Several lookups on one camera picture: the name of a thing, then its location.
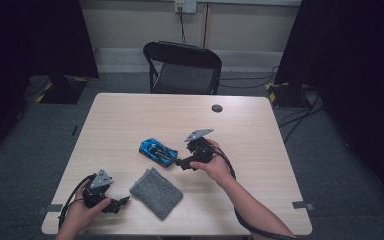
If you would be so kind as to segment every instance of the person's left hand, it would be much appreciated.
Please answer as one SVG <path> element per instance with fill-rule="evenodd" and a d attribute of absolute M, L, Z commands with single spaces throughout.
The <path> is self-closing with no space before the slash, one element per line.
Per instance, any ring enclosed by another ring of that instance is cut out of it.
<path fill-rule="evenodd" d="M 83 228 L 92 222 L 96 214 L 98 214 L 102 209 L 106 208 L 111 203 L 111 198 L 106 198 L 93 208 L 86 207 L 83 202 L 83 189 L 86 187 L 89 181 L 90 180 L 85 181 L 79 187 L 79 189 L 77 189 L 74 201 L 71 203 L 70 208 L 68 209 L 67 216 L 65 217 L 64 223 L 62 224 L 58 235 L 65 235 L 66 233 L 68 235 L 72 235 L 73 233 L 77 235 Z"/>

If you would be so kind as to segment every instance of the wooden tabletop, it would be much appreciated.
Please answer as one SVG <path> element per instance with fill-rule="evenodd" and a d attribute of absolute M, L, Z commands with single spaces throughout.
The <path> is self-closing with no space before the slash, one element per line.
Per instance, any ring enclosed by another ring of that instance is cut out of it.
<path fill-rule="evenodd" d="M 212 106 L 222 106 L 222 112 Z M 229 157 L 236 177 L 256 199 L 270 208 L 297 235 L 312 226 L 283 144 L 271 105 L 262 97 L 101 93 L 95 98 L 52 204 L 64 204 L 86 176 L 105 169 L 114 183 L 108 197 L 129 196 L 129 189 L 155 167 L 183 192 L 183 199 L 159 220 L 131 197 L 118 214 L 101 213 L 84 230 L 102 235 L 249 235 L 236 220 L 233 205 L 202 171 L 163 168 L 139 153 L 139 145 L 155 138 L 190 156 L 184 139 L 195 129 L 213 128 L 206 138 L 217 141 Z M 45 234 L 58 232 L 60 213 L 49 212 Z"/>

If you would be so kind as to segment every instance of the person's right arm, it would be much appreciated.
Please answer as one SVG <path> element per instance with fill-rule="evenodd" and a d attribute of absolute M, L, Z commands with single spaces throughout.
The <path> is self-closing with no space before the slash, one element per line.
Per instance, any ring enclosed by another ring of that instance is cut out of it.
<path fill-rule="evenodd" d="M 207 139 L 214 147 L 219 145 Z M 267 207 L 255 199 L 230 174 L 224 159 L 216 155 L 211 162 L 191 162 L 190 166 L 205 171 L 226 192 L 241 217 L 251 226 L 266 232 L 281 234 L 295 238 L 289 228 Z M 255 240 L 268 239 L 251 232 Z"/>

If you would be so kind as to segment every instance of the gray carpet floor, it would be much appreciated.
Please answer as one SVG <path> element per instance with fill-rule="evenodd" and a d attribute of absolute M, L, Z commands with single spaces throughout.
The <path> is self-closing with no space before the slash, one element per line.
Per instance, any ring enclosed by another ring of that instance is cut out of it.
<path fill-rule="evenodd" d="M 268 75 L 226 72 L 222 78 Z M 27 93 L 46 79 L 32 78 Z M 222 80 L 219 95 L 267 97 L 261 85 L 265 80 Z M 0 143 L 0 239 L 53 239 L 41 232 L 44 216 L 36 211 L 51 203 L 94 97 L 100 92 L 148 93 L 148 84 L 147 73 L 102 73 L 101 79 L 89 81 L 76 105 L 35 103 L 37 94 L 27 98 L 22 118 Z M 309 92 L 308 98 L 316 100 L 316 92 Z M 319 99 L 314 109 L 322 106 Z M 273 111 L 279 123 L 305 113 Z M 280 129 L 284 138 L 293 126 Z M 313 232 L 300 239 L 384 239 L 384 189 L 349 151 L 343 136 L 340 126 L 321 110 L 305 118 L 285 144 L 303 198 L 315 207 L 309 211 Z"/>

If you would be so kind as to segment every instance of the chair backrest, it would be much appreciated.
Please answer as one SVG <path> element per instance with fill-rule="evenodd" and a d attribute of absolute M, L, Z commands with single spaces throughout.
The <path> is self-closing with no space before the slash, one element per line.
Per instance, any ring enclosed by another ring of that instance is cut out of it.
<path fill-rule="evenodd" d="M 150 66 L 153 66 L 151 60 L 154 60 L 177 65 L 219 69 L 220 71 L 222 67 L 220 58 L 213 51 L 180 43 L 150 42 L 144 46 L 143 54 Z"/>

